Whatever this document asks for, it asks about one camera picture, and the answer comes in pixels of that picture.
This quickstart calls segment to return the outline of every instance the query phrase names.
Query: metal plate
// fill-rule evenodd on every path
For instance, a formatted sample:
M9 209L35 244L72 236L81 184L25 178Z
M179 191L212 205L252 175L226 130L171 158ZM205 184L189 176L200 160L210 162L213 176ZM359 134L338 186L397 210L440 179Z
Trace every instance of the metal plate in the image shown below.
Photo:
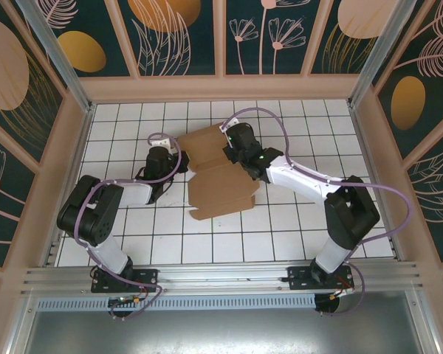
M346 282L351 288L354 288L353 275L351 274L351 268L347 265L342 265L334 273L334 276L330 277L326 281L325 285L318 284L312 279L310 267L288 267L287 269L289 287L290 290L325 290L344 288L345 284L341 280Z
M134 269L133 281L144 284L157 284L157 269ZM149 293L156 291L156 288L146 288ZM136 285L127 285L116 280L101 269L94 272L90 291L94 294L106 293L139 293L140 288Z

